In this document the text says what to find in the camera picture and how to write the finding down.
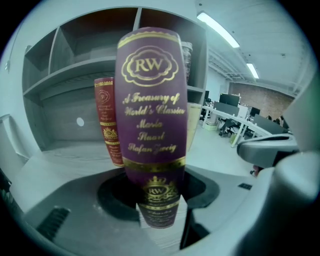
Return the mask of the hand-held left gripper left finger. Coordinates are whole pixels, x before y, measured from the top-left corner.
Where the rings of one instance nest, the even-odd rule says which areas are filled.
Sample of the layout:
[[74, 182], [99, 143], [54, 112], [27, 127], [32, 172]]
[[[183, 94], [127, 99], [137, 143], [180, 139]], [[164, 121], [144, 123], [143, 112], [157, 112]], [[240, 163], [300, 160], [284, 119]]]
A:
[[122, 171], [77, 178], [62, 185], [24, 215], [60, 256], [160, 256], [141, 229], [135, 190]]

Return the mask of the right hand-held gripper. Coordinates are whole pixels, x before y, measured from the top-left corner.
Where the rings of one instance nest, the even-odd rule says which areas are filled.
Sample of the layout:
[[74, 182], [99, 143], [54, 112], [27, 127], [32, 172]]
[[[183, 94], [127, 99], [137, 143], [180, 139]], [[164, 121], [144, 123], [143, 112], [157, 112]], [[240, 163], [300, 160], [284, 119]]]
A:
[[261, 136], [242, 141], [237, 154], [260, 168], [271, 168], [279, 161], [301, 151], [320, 151], [320, 71], [284, 112], [291, 132]]

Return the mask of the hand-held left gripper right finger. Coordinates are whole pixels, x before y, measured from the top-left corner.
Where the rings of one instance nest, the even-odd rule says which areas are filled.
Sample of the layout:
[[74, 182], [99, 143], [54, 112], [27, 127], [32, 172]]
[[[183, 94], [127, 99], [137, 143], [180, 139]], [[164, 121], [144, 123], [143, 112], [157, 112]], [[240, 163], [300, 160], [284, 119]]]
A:
[[257, 178], [186, 173], [179, 256], [320, 255], [320, 151], [290, 155]]

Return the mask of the dark red gold-print book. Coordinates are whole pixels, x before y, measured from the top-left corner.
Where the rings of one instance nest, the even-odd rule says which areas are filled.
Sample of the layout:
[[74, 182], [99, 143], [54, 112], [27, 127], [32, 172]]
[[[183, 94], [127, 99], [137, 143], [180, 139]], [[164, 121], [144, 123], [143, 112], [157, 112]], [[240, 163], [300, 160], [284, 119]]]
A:
[[115, 115], [126, 176], [147, 234], [179, 249], [176, 219], [187, 152], [187, 81], [180, 36], [143, 27], [123, 36], [115, 64]]

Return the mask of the grey wooden shelf desk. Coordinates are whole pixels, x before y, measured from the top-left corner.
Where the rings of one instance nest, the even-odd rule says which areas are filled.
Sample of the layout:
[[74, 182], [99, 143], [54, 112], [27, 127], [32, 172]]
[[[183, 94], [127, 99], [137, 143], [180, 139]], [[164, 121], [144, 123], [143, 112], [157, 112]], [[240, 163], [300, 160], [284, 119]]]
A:
[[[192, 43], [187, 83], [189, 103], [202, 104], [208, 72], [203, 26], [181, 16], [144, 7], [91, 12], [61, 24], [26, 49], [22, 93], [30, 129], [41, 151], [61, 142], [103, 142], [94, 80], [114, 75], [117, 44], [143, 27], [169, 29]], [[76, 119], [84, 120], [80, 127]]]

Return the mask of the black desk divider panel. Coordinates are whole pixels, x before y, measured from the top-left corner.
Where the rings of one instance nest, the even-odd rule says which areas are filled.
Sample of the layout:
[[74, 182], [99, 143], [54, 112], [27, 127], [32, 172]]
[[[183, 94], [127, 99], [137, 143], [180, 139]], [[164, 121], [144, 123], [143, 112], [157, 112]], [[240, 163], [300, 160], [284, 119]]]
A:
[[265, 131], [271, 133], [272, 135], [277, 134], [286, 134], [288, 132], [287, 129], [283, 128], [279, 124], [263, 117], [259, 114], [254, 116], [253, 123], [256, 124], [258, 127], [264, 129]]
[[213, 108], [217, 111], [224, 112], [235, 117], [238, 116], [238, 113], [240, 110], [237, 106], [233, 106], [233, 105], [229, 105], [229, 104], [221, 103], [217, 101], [214, 102]]

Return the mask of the long white office desk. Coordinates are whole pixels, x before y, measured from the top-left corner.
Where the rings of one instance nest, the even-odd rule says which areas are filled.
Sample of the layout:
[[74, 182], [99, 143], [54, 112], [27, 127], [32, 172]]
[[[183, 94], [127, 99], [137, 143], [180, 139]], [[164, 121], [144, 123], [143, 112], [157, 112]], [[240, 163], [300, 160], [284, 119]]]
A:
[[256, 124], [254, 124], [250, 121], [247, 121], [245, 118], [230, 115], [225, 112], [218, 111], [218, 110], [214, 109], [213, 107], [209, 107], [209, 106], [202, 106], [202, 109], [206, 110], [206, 114], [204, 116], [204, 121], [202, 123], [202, 128], [205, 128], [205, 124], [207, 123], [207, 119], [208, 119], [209, 114], [214, 114], [214, 115], [217, 115], [218, 117], [222, 117], [224, 119], [232, 119], [232, 120], [240, 123], [240, 128], [239, 128], [239, 131], [237, 132], [236, 144], [240, 141], [240, 138], [244, 136], [247, 128], [252, 130], [254, 132], [254, 134], [258, 134], [259, 136], [264, 137], [264, 136], [271, 136], [272, 135], [270, 132], [258, 127]]

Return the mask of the cream hardcover book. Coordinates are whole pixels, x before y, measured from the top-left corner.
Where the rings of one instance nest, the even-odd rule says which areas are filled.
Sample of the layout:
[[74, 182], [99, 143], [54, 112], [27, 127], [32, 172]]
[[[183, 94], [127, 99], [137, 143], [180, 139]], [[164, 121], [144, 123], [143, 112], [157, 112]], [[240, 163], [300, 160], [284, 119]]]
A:
[[202, 106], [197, 103], [187, 103], [187, 140], [186, 140], [186, 151], [190, 150], [193, 143], [193, 139], [196, 133], [197, 125], [199, 123]]

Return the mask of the bright red hardcover book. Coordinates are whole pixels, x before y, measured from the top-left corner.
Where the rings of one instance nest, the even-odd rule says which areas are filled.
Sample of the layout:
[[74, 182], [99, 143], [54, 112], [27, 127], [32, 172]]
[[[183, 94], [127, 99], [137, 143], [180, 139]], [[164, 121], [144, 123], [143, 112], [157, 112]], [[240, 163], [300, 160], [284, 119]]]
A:
[[94, 96], [98, 121], [111, 161], [115, 166], [123, 167], [124, 163], [116, 124], [114, 78], [103, 77], [95, 79]]

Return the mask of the small black office chair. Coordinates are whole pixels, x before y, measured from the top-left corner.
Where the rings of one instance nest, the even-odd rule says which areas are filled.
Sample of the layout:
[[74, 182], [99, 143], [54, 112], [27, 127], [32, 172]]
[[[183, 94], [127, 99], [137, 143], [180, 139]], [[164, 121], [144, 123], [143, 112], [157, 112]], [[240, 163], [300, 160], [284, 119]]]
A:
[[220, 128], [219, 136], [222, 136], [224, 134], [228, 134], [228, 131], [231, 128], [236, 127], [237, 125], [238, 125], [238, 123], [236, 121], [234, 121], [233, 119], [226, 119], [223, 126]]

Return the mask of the ceiling light strip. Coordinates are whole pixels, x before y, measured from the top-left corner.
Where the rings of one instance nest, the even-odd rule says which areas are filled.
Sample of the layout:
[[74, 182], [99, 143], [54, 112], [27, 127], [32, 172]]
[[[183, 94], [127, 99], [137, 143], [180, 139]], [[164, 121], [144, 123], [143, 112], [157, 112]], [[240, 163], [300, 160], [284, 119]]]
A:
[[247, 63], [246, 64], [248, 69], [250, 70], [252, 76], [255, 78], [255, 79], [259, 79], [259, 75], [256, 71], [256, 68], [254, 67], [254, 65], [252, 63]]
[[214, 20], [205, 12], [202, 11], [199, 14], [197, 14], [197, 19], [205, 23], [216, 33], [218, 33], [232, 48], [236, 49], [240, 47], [239, 43], [233, 38], [233, 36], [223, 26], [221, 26], [216, 20]]

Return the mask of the white trash bin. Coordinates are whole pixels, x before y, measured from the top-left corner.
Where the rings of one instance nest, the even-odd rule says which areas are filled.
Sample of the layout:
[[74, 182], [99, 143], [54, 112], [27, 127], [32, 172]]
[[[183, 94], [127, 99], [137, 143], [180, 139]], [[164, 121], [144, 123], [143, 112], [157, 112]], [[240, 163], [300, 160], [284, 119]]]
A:
[[13, 117], [9, 114], [0, 116], [0, 124], [4, 126], [4, 131], [14, 152], [21, 159], [23, 164], [26, 164], [30, 157], [22, 143], [22, 139], [18, 133], [18, 127]]

